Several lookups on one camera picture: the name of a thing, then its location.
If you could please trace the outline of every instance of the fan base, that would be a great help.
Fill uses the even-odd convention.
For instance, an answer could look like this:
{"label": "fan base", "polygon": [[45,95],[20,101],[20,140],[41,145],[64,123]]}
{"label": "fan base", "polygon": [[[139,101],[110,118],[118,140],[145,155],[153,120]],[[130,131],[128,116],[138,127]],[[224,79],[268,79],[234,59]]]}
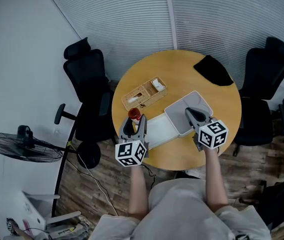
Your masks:
{"label": "fan base", "polygon": [[81,156],[79,157],[79,155],[77,155],[77,161],[83,168],[87,167],[88,169],[92,169],[100,162],[101,150],[97,143],[89,143],[84,141],[79,145],[77,152]]}

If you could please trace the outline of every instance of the white tray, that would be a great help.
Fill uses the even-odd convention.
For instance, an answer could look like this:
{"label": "white tray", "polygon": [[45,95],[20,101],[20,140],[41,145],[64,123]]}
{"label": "white tray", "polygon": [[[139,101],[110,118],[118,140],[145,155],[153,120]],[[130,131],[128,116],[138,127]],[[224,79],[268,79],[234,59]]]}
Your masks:
{"label": "white tray", "polygon": [[178,137],[178,132],[165,113],[147,120],[147,133],[145,141],[149,143],[151,150],[159,145]]}
{"label": "white tray", "polygon": [[207,111],[210,115],[213,115],[213,110],[197,91],[192,91],[188,95],[168,106],[164,111],[174,125],[174,128],[178,132],[180,138],[193,131],[185,115],[185,109],[187,107],[198,108]]}

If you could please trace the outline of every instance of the person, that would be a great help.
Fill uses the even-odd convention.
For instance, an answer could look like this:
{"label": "person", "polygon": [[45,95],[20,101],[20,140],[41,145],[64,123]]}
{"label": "person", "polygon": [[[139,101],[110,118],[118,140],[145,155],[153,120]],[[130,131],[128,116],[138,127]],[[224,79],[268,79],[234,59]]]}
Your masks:
{"label": "person", "polygon": [[229,205],[217,151],[204,152],[206,181],[168,180],[149,197],[141,166],[132,166],[128,216],[103,215],[89,240],[271,240],[253,206]]}

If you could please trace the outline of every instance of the woven storage box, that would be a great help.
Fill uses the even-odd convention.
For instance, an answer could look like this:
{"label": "woven storage box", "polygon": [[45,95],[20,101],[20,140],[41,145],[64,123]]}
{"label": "woven storage box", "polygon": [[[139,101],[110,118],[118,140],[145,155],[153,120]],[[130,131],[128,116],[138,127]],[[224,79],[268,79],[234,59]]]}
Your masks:
{"label": "woven storage box", "polygon": [[[152,82],[155,79],[158,79],[158,81],[165,87],[164,90],[158,91],[155,88]],[[139,110],[143,110],[144,108],[150,106],[165,95],[167,95],[166,84],[162,81],[161,78],[157,76],[126,94],[124,97],[122,97],[122,102],[127,111],[132,108],[138,108]],[[137,97],[137,99],[129,103],[128,101],[133,97]]]}

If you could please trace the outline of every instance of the round wooden table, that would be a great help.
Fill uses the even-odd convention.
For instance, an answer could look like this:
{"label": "round wooden table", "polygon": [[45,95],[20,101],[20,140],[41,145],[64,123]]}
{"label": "round wooden table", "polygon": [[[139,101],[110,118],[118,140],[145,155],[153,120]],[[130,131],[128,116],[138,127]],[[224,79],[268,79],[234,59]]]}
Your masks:
{"label": "round wooden table", "polygon": [[[121,78],[115,90],[112,116],[113,124],[118,130],[127,117],[121,99],[124,95],[139,85],[160,77],[167,85],[167,95],[145,108],[141,113],[147,119],[152,119],[164,109],[189,94],[198,91],[213,110],[213,116],[222,120],[228,127],[229,133],[226,144],[220,147],[220,154],[233,141],[241,120],[241,101],[236,85],[218,86],[198,73],[193,66],[205,55],[188,50],[166,50],[154,53],[135,63]],[[175,138],[149,151],[149,158],[143,161],[151,166],[181,171],[205,164],[204,152],[199,152],[192,137],[194,133],[183,138]]]}

